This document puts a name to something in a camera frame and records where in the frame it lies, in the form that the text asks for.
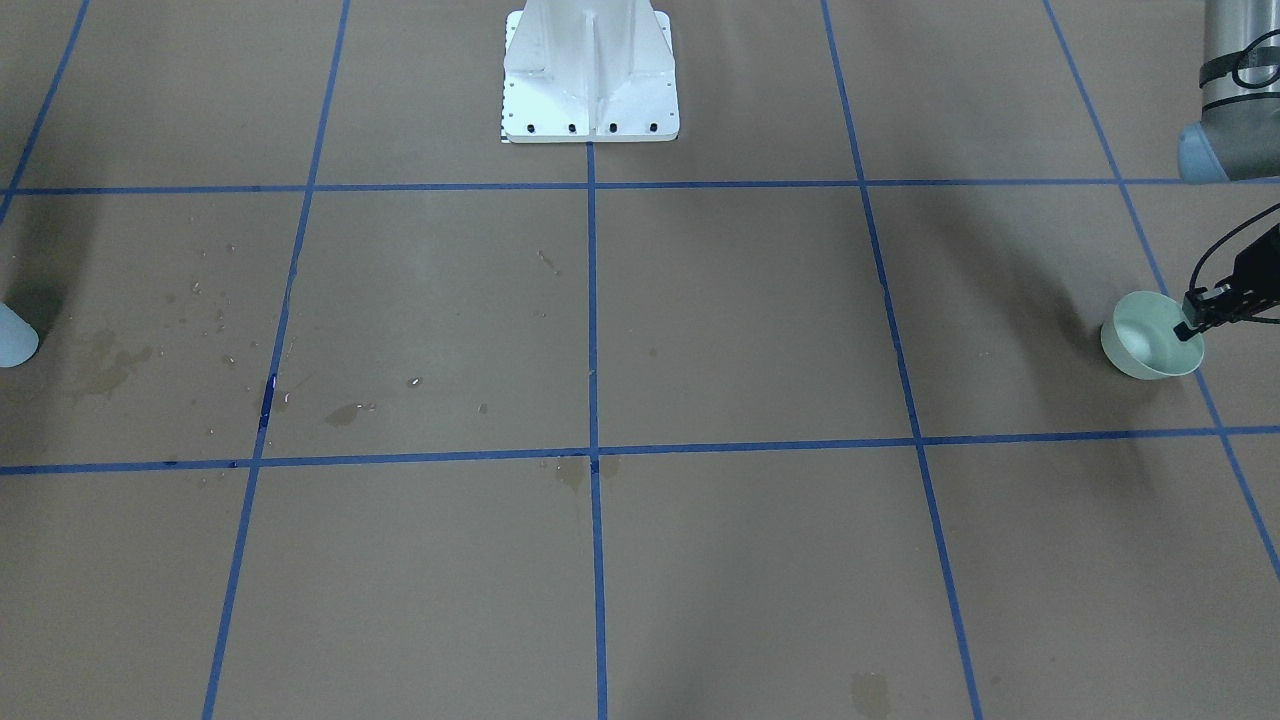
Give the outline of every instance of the blue tape grid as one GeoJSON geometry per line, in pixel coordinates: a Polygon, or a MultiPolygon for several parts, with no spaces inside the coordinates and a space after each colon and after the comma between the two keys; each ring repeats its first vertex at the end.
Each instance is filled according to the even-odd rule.
{"type": "MultiPolygon", "coordinates": [[[[351,0],[343,0],[342,14],[338,23],[334,51],[329,67],[329,78],[325,88],[324,104],[321,106],[320,120],[316,128],[316,140],[312,151],[311,168],[306,184],[242,184],[242,186],[173,186],[173,187],[20,187],[23,176],[36,147],[40,132],[44,128],[54,97],[65,74],[68,63],[76,47],[81,29],[84,24],[91,0],[82,0],[76,20],[72,27],[67,46],[59,60],[58,68],[50,82],[49,91],[37,113],[32,131],[23,146],[23,152],[18,165],[10,177],[9,184],[0,190],[0,223],[4,222],[15,197],[24,196],[77,196],[77,195],[211,195],[211,193],[261,193],[261,192],[292,192],[301,193],[302,210],[298,219],[297,234],[294,238],[293,255],[289,264],[289,274],[285,282],[284,299],[282,302],[276,340],[271,356],[269,382],[262,397],[262,409],[259,430],[255,441],[253,455],[242,459],[215,459],[215,460],[180,460],[180,461],[143,461],[143,462],[87,462],[87,464],[61,464],[61,465],[14,465],[0,466],[0,477],[20,475],[47,475],[64,473],[138,473],[138,471],[166,471],[166,470],[200,470],[200,469],[227,469],[247,468],[248,483],[246,486],[244,500],[241,511],[241,520],[237,530],[236,548],[232,559],[232,568],[228,575],[227,594],[224,598],[223,614],[219,623],[218,638],[214,657],[210,667],[209,685],[202,717],[211,720],[218,694],[218,684],[221,665],[225,655],[227,637],[230,629],[232,611],[234,607],[236,589],[239,569],[243,562],[244,544],[248,536],[250,519],[252,515],[253,497],[257,487],[259,473],[262,468],[291,468],[291,466],[317,466],[317,465],[369,465],[369,464],[394,464],[394,462],[456,462],[480,460],[511,460],[527,457],[564,457],[582,456],[589,459],[591,468],[591,524],[593,524],[593,556],[594,556],[594,584],[595,584],[595,624],[596,624],[596,700],[598,716],[605,720],[608,716],[608,671],[607,671],[607,644],[605,644],[605,593],[604,593],[604,548],[603,548],[603,511],[600,496],[599,460],[602,456],[617,455],[655,455],[655,454],[700,454],[700,452],[773,452],[773,451],[803,451],[803,450],[838,450],[838,448],[872,448],[872,447],[913,447],[920,469],[920,478],[924,484],[925,498],[929,505],[929,515],[933,524],[934,539],[937,543],[938,560],[947,591],[947,600],[951,606],[952,623],[956,633],[957,648],[964,666],[965,680],[969,689],[972,710],[975,720],[982,719],[982,705],[974,680],[974,670],[968,651],[964,621],[960,611],[959,597],[952,577],[946,537],[942,528],[941,512],[933,492],[925,448],[929,446],[957,446],[957,445],[1009,445],[1009,443],[1039,443],[1039,442],[1100,442],[1134,438],[1176,438],[1176,437],[1217,437],[1224,452],[1235,474],[1242,496],[1253,518],[1258,536],[1271,560],[1276,577],[1280,578],[1280,557],[1277,557],[1275,543],[1263,523],[1261,512],[1254,501],[1252,489],[1240,468],[1239,460],[1231,443],[1231,437],[1271,436],[1280,434],[1280,425],[1256,427],[1226,427],[1219,414],[1212,392],[1202,373],[1197,373],[1197,383],[1204,398],[1206,407],[1213,421],[1211,428],[1167,428],[1167,429],[1142,429],[1142,430],[1101,430],[1076,433],[1023,433],[1023,434],[986,434],[986,436],[945,436],[928,437],[920,432],[916,416],[914,393],[911,391],[910,375],[908,372],[905,354],[902,351],[901,337],[897,329],[897,319],[893,313],[893,301],[890,292],[890,283],[884,269],[883,256],[879,247],[879,237],[876,227],[874,211],[870,202],[869,188],[874,187],[934,187],[934,186],[1114,186],[1116,187],[1129,211],[1134,231],[1146,254],[1152,274],[1162,292],[1167,293],[1167,286],[1156,260],[1155,252],[1148,242],[1142,220],[1129,193],[1129,186],[1143,184],[1180,184],[1176,178],[1125,178],[1115,156],[1110,142],[1102,128],[1093,101],[1084,86],[1084,81],[1071,54],[1066,36],[1053,10],[1051,0],[1042,0],[1044,12],[1053,28],[1061,46],[1064,58],[1071,70],[1076,88],[1089,114],[1089,119],[1097,132],[1107,163],[1111,168],[1111,177],[1106,178],[920,178],[920,179],[868,179],[863,169],[861,154],[858,145],[858,133],[852,111],[849,102],[844,70],[840,63],[835,29],[831,20],[831,10],[827,0],[820,0],[823,22],[826,24],[827,41],[831,50],[832,69],[840,92],[841,108],[845,114],[845,123],[849,135],[850,152],[854,160],[856,178],[849,179],[795,179],[795,181],[710,181],[710,182],[599,182],[596,181],[595,147],[586,146],[586,182],[541,182],[541,183],[358,183],[358,184],[319,184],[316,177],[320,168],[320,158],[324,149],[325,129],[328,126],[329,110],[333,101],[334,86],[342,58],[342,45],[346,36],[347,18],[349,15],[351,0]],[[771,187],[850,187],[858,188],[865,213],[868,234],[870,238],[873,256],[879,281],[884,288],[884,313],[888,320],[895,352],[899,361],[899,374],[902,386],[904,402],[911,425],[911,437],[897,438],[855,438],[855,439],[817,439],[817,441],[783,441],[783,442],[741,442],[741,443],[684,443],[684,445],[649,445],[649,446],[602,446],[599,442],[599,392],[598,392],[598,284],[596,284],[596,193],[611,190],[699,190],[699,188],[771,188],[771,187]],[[498,450],[474,452],[419,452],[419,454],[389,454],[389,455],[346,455],[346,456],[307,456],[307,457],[262,457],[266,439],[266,430],[270,421],[271,402],[275,391],[275,375],[279,372],[283,355],[285,328],[289,318],[289,299],[293,282],[297,277],[298,259],[306,237],[307,220],[315,193],[325,192],[456,192],[456,191],[585,191],[588,196],[588,268],[589,268],[589,434],[588,447],[561,447],[561,448],[529,448],[529,450],[498,450]]],[[[1266,178],[1251,181],[1258,184],[1280,182],[1280,179],[1266,178]]]]}

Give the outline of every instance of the water stain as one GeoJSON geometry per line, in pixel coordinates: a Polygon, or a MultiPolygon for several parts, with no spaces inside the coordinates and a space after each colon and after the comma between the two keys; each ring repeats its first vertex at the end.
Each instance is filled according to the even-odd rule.
{"type": "Polygon", "coordinates": [[[544,265],[554,270],[557,275],[561,274],[561,272],[556,268],[556,263],[552,263],[552,259],[548,258],[541,250],[538,251],[538,259],[541,260],[544,265]]]}
{"type": "Polygon", "coordinates": [[[585,457],[561,457],[556,462],[556,479],[564,483],[568,489],[577,495],[577,491],[582,489],[582,483],[586,482],[586,459],[585,457]]]}
{"type": "Polygon", "coordinates": [[[888,703],[888,680],[879,673],[858,673],[850,683],[854,710],[870,720],[887,720],[892,712],[888,703]]]}
{"type": "Polygon", "coordinates": [[[86,395],[105,395],[108,397],[137,373],[140,364],[151,359],[151,347],[138,352],[115,348],[115,332],[99,331],[78,341],[81,352],[76,357],[76,379],[79,387],[72,391],[78,401],[86,395]]]}
{"type": "Polygon", "coordinates": [[[622,459],[617,455],[605,455],[604,457],[600,457],[600,477],[605,480],[617,477],[621,468],[622,459]]]}
{"type": "Polygon", "coordinates": [[[372,413],[376,409],[378,406],[371,402],[352,402],[351,405],[343,405],[333,413],[329,413],[329,416],[325,418],[324,421],[335,428],[346,428],[356,421],[361,410],[372,413]]]}
{"type": "Polygon", "coordinates": [[[329,413],[329,416],[325,418],[324,421],[335,428],[346,428],[347,425],[355,423],[358,415],[360,405],[352,402],[351,405],[343,405],[333,413],[329,413]]]}

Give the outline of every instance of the white cup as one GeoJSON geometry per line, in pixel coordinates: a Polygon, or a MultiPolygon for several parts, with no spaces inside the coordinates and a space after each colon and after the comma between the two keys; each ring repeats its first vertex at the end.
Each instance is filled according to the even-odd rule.
{"type": "Polygon", "coordinates": [[[0,368],[13,368],[22,365],[40,347],[40,336],[36,331],[0,302],[0,368]]]}
{"type": "Polygon", "coordinates": [[[1204,360],[1204,337],[1178,340],[1174,327],[1181,322],[1176,300],[1146,290],[1130,292],[1102,325],[1102,350],[1117,370],[1139,380],[1194,373],[1204,360]]]}

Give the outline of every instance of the white metal pedestal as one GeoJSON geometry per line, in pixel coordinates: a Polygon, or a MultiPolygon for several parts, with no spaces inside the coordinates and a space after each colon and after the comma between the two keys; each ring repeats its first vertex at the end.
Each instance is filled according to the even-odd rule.
{"type": "Polygon", "coordinates": [[[504,142],[680,133],[671,18],[649,0],[529,0],[507,17],[504,142]]]}

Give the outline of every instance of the blue tape line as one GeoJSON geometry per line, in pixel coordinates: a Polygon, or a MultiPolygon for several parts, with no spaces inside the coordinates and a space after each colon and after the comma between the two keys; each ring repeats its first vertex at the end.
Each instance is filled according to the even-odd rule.
{"type": "Polygon", "coordinates": [[[45,92],[45,101],[40,104],[40,111],[36,113],[36,122],[31,126],[31,133],[27,136],[27,145],[23,146],[22,156],[18,158],[18,167],[14,168],[13,177],[9,179],[9,192],[5,193],[4,201],[0,201],[0,224],[4,224],[4,219],[9,217],[9,206],[13,204],[14,191],[22,182],[22,176],[27,172],[27,163],[31,161],[31,154],[36,150],[40,131],[45,127],[45,119],[49,118],[49,109],[54,105],[54,96],[58,95],[58,87],[63,83],[67,65],[70,63],[72,53],[76,50],[76,41],[79,40],[79,31],[84,27],[84,15],[88,13],[88,4],[90,0],[81,0],[79,12],[76,13],[76,23],[72,24],[72,35],[67,38],[67,47],[63,49],[63,56],[58,61],[54,79],[49,83],[49,91],[45,92]]]}
{"type": "Polygon", "coordinates": [[[1169,428],[1153,430],[1097,430],[1074,433],[1018,433],[996,436],[941,436],[922,438],[924,445],[1018,445],[1036,442],[1096,442],[1108,439],[1142,439],[1170,437],[1212,437],[1213,428],[1169,428]]]}
{"type": "Polygon", "coordinates": [[[1222,451],[1226,452],[1226,461],[1231,465],[1231,473],[1235,474],[1235,484],[1239,486],[1240,495],[1244,497],[1244,505],[1249,509],[1249,516],[1253,519],[1253,527],[1262,541],[1262,548],[1271,561],[1271,570],[1275,573],[1276,579],[1280,580],[1280,553],[1276,553],[1275,541],[1271,539],[1271,533],[1267,530],[1267,524],[1262,518],[1262,511],[1258,509],[1258,502],[1253,498],[1253,489],[1249,487],[1249,480],[1244,477],[1244,469],[1235,455],[1235,447],[1231,445],[1231,438],[1222,424],[1222,416],[1217,411],[1217,404],[1213,401],[1213,393],[1208,389],[1208,380],[1204,379],[1203,372],[1196,370],[1196,382],[1199,383],[1201,395],[1204,396],[1204,405],[1213,419],[1213,427],[1217,428],[1219,442],[1222,443],[1222,451]]]}
{"type": "MultiPolygon", "coordinates": [[[[1239,425],[1224,428],[1229,436],[1280,434],[1280,425],[1239,425]]],[[[1216,428],[1161,428],[1137,430],[1084,430],[1064,433],[1012,433],[989,436],[923,436],[925,446],[1030,445],[1043,442],[1105,442],[1116,439],[1216,437],[1216,428]]],[[[602,446],[598,455],[698,455],[716,452],[786,452],[806,450],[867,450],[877,447],[913,447],[911,437],[801,439],[776,442],[708,442],[669,445],[602,446]]],[[[527,460],[544,457],[590,457],[590,447],[534,447],[520,450],[457,450],[435,452],[398,452],[381,455],[312,455],[293,457],[252,457],[237,460],[166,460],[143,462],[83,462],[56,465],[0,466],[0,477],[60,475],[84,473],[147,473],[165,470],[218,470],[228,468],[321,468],[326,465],[392,465],[426,462],[468,462],[483,460],[527,460]]]]}
{"type": "Polygon", "coordinates": [[[271,401],[275,395],[275,378],[280,370],[280,357],[284,350],[285,329],[289,323],[289,299],[293,293],[293,282],[298,274],[298,258],[302,255],[302,242],[307,233],[307,220],[311,214],[311,199],[315,192],[316,176],[320,172],[320,156],[324,150],[325,129],[329,124],[329,109],[333,105],[334,86],[338,82],[338,64],[342,60],[342,44],[347,33],[347,17],[351,13],[351,0],[343,0],[342,15],[338,18],[338,33],[334,40],[333,58],[329,61],[329,79],[325,85],[324,104],[320,106],[320,122],[316,127],[315,147],[311,151],[311,169],[307,174],[307,190],[302,197],[302,211],[298,217],[298,232],[293,238],[293,255],[289,259],[289,274],[284,284],[284,297],[280,302],[280,319],[275,329],[275,347],[271,351],[271,368],[268,373],[266,389],[262,397],[262,418],[259,423],[257,439],[253,445],[253,466],[250,469],[248,483],[244,486],[244,502],[241,507],[239,528],[236,533],[236,548],[232,552],[232,566],[227,578],[227,594],[223,598],[223,614],[218,624],[218,639],[214,644],[214,659],[209,670],[209,688],[205,692],[205,708],[202,720],[212,720],[214,706],[218,701],[218,684],[221,680],[223,659],[227,652],[227,638],[230,633],[232,611],[236,607],[236,591],[239,585],[239,571],[244,561],[244,543],[248,538],[248,525],[253,514],[253,498],[257,493],[257,478],[261,471],[260,461],[262,448],[266,443],[268,424],[270,421],[271,401]]]}
{"type": "Polygon", "coordinates": [[[248,539],[248,520],[253,512],[253,497],[257,493],[259,468],[251,468],[244,484],[244,500],[241,503],[241,519],[236,528],[236,547],[232,550],[232,569],[227,577],[227,592],[223,594],[223,612],[218,620],[218,639],[214,643],[214,660],[209,669],[209,687],[205,691],[205,707],[201,717],[212,720],[214,702],[218,700],[218,684],[223,675],[223,660],[227,656],[227,634],[232,626],[232,610],[236,606],[236,591],[239,587],[239,570],[244,560],[244,542],[248,539]]]}
{"type": "Polygon", "coordinates": [[[695,455],[707,452],[786,452],[790,450],[864,450],[911,447],[914,438],[813,439],[780,442],[708,442],[678,445],[620,445],[602,447],[600,455],[695,455]]]}
{"type": "Polygon", "coordinates": [[[476,460],[527,460],[541,457],[589,457],[586,447],[548,447],[535,450],[476,450],[443,452],[401,452],[390,455],[321,455],[310,457],[264,457],[262,468],[319,468],[328,465],[397,465],[411,462],[468,462],[476,460]]]}
{"type": "Polygon", "coordinates": [[[1023,187],[1023,186],[1073,186],[1073,184],[1116,184],[1114,178],[942,178],[942,179],[869,179],[863,184],[867,187],[951,187],[951,186],[991,186],[991,187],[1023,187]]]}
{"type": "Polygon", "coordinates": [[[86,473],[155,473],[161,470],[227,470],[247,468],[251,460],[163,460],[150,462],[82,462],[63,465],[6,465],[0,475],[74,475],[86,473]]]}
{"type": "Polygon", "coordinates": [[[1274,436],[1280,434],[1280,425],[1236,425],[1222,428],[1229,436],[1274,436]]]}
{"type": "Polygon", "coordinates": [[[14,195],[223,195],[255,192],[305,192],[305,184],[191,184],[155,187],[33,187],[14,190],[14,195]]]}
{"type": "Polygon", "coordinates": [[[924,497],[929,506],[929,521],[933,525],[933,539],[937,544],[938,562],[942,566],[942,582],[946,585],[947,603],[951,607],[951,623],[955,628],[956,647],[960,652],[960,662],[964,667],[965,685],[969,689],[969,705],[973,710],[974,720],[982,720],[982,701],[978,696],[978,683],[974,678],[973,661],[969,655],[969,639],[964,628],[964,618],[960,611],[960,597],[955,588],[955,577],[951,571],[951,553],[947,551],[946,534],[942,528],[942,516],[938,511],[937,497],[933,492],[933,477],[929,471],[929,460],[925,455],[923,436],[920,433],[920,420],[916,415],[915,396],[911,392],[911,379],[906,369],[906,355],[902,351],[902,340],[899,333],[897,318],[893,313],[893,297],[890,293],[888,275],[884,270],[884,258],[881,252],[879,233],[876,228],[876,215],[872,210],[872,199],[865,183],[867,173],[863,168],[863,156],[858,146],[858,131],[854,126],[854,114],[849,105],[849,91],[845,86],[845,73],[840,63],[840,50],[836,45],[836,32],[831,22],[831,8],[827,0],[822,0],[823,23],[827,27],[827,45],[831,50],[831,64],[836,73],[836,85],[840,88],[840,105],[845,113],[845,128],[849,132],[849,149],[854,155],[854,169],[858,179],[861,181],[860,192],[863,211],[867,217],[867,232],[870,237],[872,255],[876,258],[876,274],[879,277],[884,290],[884,315],[888,320],[890,336],[893,340],[893,352],[897,355],[897,372],[902,383],[902,396],[906,402],[906,415],[911,424],[911,439],[915,446],[916,461],[920,466],[920,479],[924,484],[924,497]]]}
{"type": "Polygon", "coordinates": [[[586,143],[586,295],[588,295],[588,421],[591,460],[591,556],[595,584],[595,712],[609,717],[609,671],[604,606],[604,514],[600,502],[599,306],[596,304],[595,145],[586,143]]]}
{"type": "Polygon", "coordinates": [[[1050,24],[1053,26],[1053,35],[1057,36],[1057,44],[1062,49],[1062,56],[1066,59],[1066,65],[1071,70],[1071,78],[1075,81],[1075,88],[1080,94],[1080,99],[1084,101],[1084,109],[1089,113],[1089,122],[1093,123],[1093,131],[1097,133],[1098,142],[1102,145],[1102,154],[1107,158],[1107,165],[1111,168],[1111,174],[1115,177],[1116,184],[1120,188],[1120,196],[1124,199],[1125,208],[1129,210],[1129,219],[1133,222],[1133,227],[1138,232],[1138,240],[1142,242],[1142,251],[1147,256],[1147,264],[1151,266],[1151,272],[1156,277],[1156,284],[1160,286],[1160,292],[1169,295],[1169,287],[1165,284],[1165,277],[1161,274],[1160,265],[1156,263],[1156,254],[1151,250],[1151,243],[1147,241],[1147,232],[1142,227],[1142,220],[1138,219],[1138,210],[1133,205],[1133,197],[1129,195],[1126,181],[1124,179],[1124,176],[1120,174],[1120,165],[1116,163],[1115,154],[1111,151],[1111,143],[1107,142],[1107,135],[1102,129],[1102,120],[1098,118],[1097,109],[1093,106],[1089,91],[1084,87],[1084,78],[1080,76],[1080,68],[1075,64],[1075,56],[1071,55],[1071,49],[1068,46],[1062,26],[1057,22],[1057,14],[1053,12],[1053,5],[1050,0],[1042,0],[1042,3],[1044,5],[1044,12],[1048,14],[1050,24]]]}
{"type": "Polygon", "coordinates": [[[856,187],[856,179],[602,182],[598,190],[717,190],[748,187],[856,187]]]}
{"type": "Polygon", "coordinates": [[[317,184],[316,192],[456,192],[485,190],[586,190],[585,182],[401,182],[317,184]]]}
{"type": "MultiPolygon", "coordinates": [[[[1102,151],[1107,156],[1107,164],[1111,165],[1111,172],[1115,174],[1116,179],[1120,181],[1120,193],[1124,196],[1125,206],[1129,209],[1129,218],[1133,220],[1133,227],[1138,232],[1138,240],[1142,242],[1142,250],[1147,255],[1147,263],[1151,265],[1151,272],[1156,277],[1160,292],[1169,295],[1169,287],[1165,284],[1164,273],[1160,272],[1160,263],[1156,260],[1155,252],[1152,252],[1151,243],[1147,240],[1147,232],[1142,225],[1142,219],[1138,217],[1138,210],[1134,208],[1133,197],[1129,195],[1126,181],[1120,173],[1120,165],[1116,163],[1115,155],[1111,152],[1111,143],[1107,142],[1106,132],[1102,129],[1102,123],[1098,120],[1093,100],[1089,97],[1089,92],[1084,87],[1084,79],[1080,77],[1080,70],[1075,64],[1075,58],[1071,55],[1071,49],[1066,42],[1066,35],[1062,32],[1062,26],[1057,20],[1057,14],[1053,12],[1052,3],[1050,0],[1042,0],[1042,3],[1044,5],[1044,12],[1048,14],[1050,23],[1053,26],[1053,33],[1057,36],[1059,45],[1062,47],[1062,55],[1066,58],[1066,64],[1070,67],[1071,76],[1075,78],[1075,86],[1080,91],[1080,97],[1084,100],[1085,109],[1089,111],[1089,119],[1093,122],[1093,128],[1098,133],[1098,141],[1102,143],[1102,151]]],[[[1222,451],[1226,454],[1228,462],[1231,465],[1231,471],[1235,474],[1235,482],[1240,487],[1240,493],[1244,496],[1244,502],[1249,509],[1249,515],[1253,518],[1258,538],[1262,541],[1267,557],[1271,560],[1271,569],[1275,571],[1276,579],[1280,579],[1280,556],[1276,553],[1275,542],[1271,539],[1271,533],[1267,530],[1266,521],[1262,519],[1262,514],[1253,498],[1253,491],[1249,488],[1249,482],[1244,477],[1244,470],[1240,468],[1240,462],[1235,456],[1235,448],[1231,446],[1231,438],[1226,432],[1226,427],[1222,424],[1222,416],[1217,411],[1217,404],[1213,401],[1213,393],[1210,391],[1208,382],[1204,379],[1204,373],[1202,370],[1196,370],[1196,382],[1199,384],[1201,395],[1204,397],[1204,406],[1208,409],[1210,416],[1213,419],[1213,428],[1216,429],[1216,434],[1222,443],[1222,451]]]]}
{"type": "MultiPolygon", "coordinates": [[[[1025,186],[1114,186],[1114,184],[1185,184],[1178,178],[905,178],[905,179],[795,179],[795,181],[654,181],[596,182],[602,190],[732,190],[755,187],[1025,187],[1025,186]]],[[[1277,184],[1280,178],[1258,178],[1234,184],[1277,184]]],[[[5,188],[5,196],[50,195],[219,195],[306,192],[306,184],[193,184],[132,187],[31,187],[5,188]]],[[[311,187],[314,192],[468,192],[468,191],[531,191],[586,190],[585,182],[477,182],[477,183],[330,183],[311,187]]]]}

